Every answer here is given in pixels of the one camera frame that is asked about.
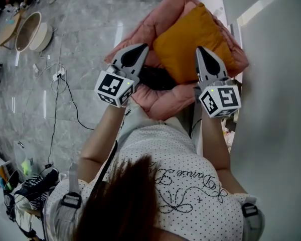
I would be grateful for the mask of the clear plastic storage box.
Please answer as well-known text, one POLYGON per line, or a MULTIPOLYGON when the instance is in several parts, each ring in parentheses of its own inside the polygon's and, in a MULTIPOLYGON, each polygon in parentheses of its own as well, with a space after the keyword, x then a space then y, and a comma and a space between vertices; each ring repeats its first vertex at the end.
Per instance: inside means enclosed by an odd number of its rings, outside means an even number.
POLYGON ((24 177, 39 174, 39 164, 33 145, 27 141, 14 141, 15 163, 24 177))

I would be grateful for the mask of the black garment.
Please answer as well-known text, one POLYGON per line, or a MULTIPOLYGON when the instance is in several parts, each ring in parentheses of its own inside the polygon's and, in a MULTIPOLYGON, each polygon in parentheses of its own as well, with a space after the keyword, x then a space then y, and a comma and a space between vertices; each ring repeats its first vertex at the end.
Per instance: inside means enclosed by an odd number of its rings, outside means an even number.
POLYGON ((138 75, 139 83, 155 91, 173 89, 177 84, 164 68, 143 66, 138 75))

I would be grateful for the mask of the light grey trousers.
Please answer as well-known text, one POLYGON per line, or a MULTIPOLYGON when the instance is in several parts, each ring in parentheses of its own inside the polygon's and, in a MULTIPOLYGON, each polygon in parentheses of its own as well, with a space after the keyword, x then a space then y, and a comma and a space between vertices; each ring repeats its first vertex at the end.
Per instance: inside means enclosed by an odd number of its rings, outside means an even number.
POLYGON ((196 154, 196 147, 175 116, 167 120, 154 120, 148 117, 143 109, 133 102, 130 112, 123 121, 118 136, 118 150, 133 149, 152 154, 159 158, 160 154, 196 154))

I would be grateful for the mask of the person's right forearm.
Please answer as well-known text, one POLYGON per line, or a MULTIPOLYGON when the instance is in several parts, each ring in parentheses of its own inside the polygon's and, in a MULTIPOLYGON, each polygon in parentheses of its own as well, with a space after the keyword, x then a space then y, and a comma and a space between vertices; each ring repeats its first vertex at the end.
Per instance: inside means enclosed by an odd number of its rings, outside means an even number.
POLYGON ((230 155, 223 136, 221 120, 202 112, 203 156, 218 170, 230 170, 230 155))

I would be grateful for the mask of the orange cushion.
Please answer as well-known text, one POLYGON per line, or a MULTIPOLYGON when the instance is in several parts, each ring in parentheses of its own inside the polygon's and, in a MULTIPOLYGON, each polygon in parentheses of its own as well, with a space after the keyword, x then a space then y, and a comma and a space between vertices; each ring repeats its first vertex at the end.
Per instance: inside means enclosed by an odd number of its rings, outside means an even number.
POLYGON ((213 17, 203 3, 191 9, 153 42, 162 66, 176 84, 198 79, 195 51, 203 46, 223 60, 227 72, 237 70, 235 59, 213 17))

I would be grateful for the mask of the white dotted shirt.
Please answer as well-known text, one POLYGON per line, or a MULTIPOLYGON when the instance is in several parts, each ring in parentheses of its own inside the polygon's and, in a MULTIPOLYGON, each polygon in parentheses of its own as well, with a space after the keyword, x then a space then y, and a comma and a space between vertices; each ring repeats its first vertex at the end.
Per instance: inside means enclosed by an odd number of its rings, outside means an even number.
POLYGON ((259 241, 263 214, 230 170, 203 154, 118 150, 79 160, 47 202, 50 241, 259 241))

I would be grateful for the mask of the wooden low table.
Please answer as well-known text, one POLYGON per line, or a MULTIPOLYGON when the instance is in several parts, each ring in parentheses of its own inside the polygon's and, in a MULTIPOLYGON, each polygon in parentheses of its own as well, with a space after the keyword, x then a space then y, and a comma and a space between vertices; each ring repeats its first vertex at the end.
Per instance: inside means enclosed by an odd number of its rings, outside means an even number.
POLYGON ((10 20, 7 21, 3 30, 0 31, 0 47, 10 50, 6 43, 10 41, 18 32, 18 28, 25 9, 20 9, 10 20))

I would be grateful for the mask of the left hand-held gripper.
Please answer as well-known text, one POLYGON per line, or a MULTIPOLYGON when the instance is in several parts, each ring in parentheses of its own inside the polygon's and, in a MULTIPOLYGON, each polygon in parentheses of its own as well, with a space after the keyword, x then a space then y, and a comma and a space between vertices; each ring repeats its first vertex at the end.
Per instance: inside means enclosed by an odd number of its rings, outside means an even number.
POLYGON ((113 65, 108 65, 99 74, 94 88, 98 98, 112 106, 124 107, 136 91, 138 75, 147 55, 147 44, 134 44, 120 49, 113 58, 113 65))

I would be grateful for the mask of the beige round tub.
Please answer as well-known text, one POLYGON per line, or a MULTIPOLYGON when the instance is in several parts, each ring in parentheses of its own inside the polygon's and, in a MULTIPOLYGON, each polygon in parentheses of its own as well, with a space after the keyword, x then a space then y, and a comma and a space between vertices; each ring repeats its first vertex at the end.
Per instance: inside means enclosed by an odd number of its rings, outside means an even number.
POLYGON ((41 52, 50 43, 52 34, 52 26, 43 22, 40 12, 34 12, 25 19, 17 33, 16 51, 22 53, 29 49, 41 52))

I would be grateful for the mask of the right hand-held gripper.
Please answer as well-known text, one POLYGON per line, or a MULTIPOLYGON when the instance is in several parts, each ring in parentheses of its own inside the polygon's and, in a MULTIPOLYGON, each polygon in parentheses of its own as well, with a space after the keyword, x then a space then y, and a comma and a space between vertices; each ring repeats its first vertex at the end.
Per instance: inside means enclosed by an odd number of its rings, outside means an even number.
POLYGON ((213 51, 197 47, 195 51, 196 72, 201 82, 221 79, 205 87, 199 96, 205 112, 210 118, 226 117, 241 108, 238 86, 227 77, 223 60, 213 51))

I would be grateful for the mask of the black white striped cloth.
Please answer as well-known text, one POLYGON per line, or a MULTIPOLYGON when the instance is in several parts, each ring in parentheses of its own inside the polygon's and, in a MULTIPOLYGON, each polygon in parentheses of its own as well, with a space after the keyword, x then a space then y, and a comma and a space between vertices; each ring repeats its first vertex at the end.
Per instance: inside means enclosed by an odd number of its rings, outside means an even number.
POLYGON ((47 193, 42 188, 37 187, 42 181, 42 176, 34 175, 22 184, 22 189, 25 189, 26 199, 28 199, 35 210, 40 209, 47 199, 47 193))

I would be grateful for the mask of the black sneaker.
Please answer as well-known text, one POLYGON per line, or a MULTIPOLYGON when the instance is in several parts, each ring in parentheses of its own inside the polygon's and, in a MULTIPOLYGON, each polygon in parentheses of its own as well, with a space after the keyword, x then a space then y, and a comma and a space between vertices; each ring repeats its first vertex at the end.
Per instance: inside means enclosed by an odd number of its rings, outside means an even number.
POLYGON ((48 173, 43 179, 44 183, 49 186, 55 186, 59 181, 59 171, 53 168, 50 173, 48 173))

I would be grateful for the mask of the white power strip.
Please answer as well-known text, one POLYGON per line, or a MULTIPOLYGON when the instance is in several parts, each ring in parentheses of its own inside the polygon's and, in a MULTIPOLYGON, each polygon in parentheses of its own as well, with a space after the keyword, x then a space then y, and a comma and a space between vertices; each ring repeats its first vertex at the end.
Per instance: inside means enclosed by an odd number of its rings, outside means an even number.
POLYGON ((58 81, 58 79, 65 75, 65 69, 60 69, 57 73, 53 75, 53 82, 58 81))

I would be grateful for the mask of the person's left forearm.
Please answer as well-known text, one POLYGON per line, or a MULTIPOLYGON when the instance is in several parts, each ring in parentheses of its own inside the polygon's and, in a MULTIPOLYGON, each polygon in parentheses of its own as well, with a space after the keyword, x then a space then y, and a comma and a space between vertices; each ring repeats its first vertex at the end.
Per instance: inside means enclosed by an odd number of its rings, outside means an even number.
POLYGON ((109 105, 81 152, 81 161, 103 164, 108 158, 124 118, 125 107, 109 105))

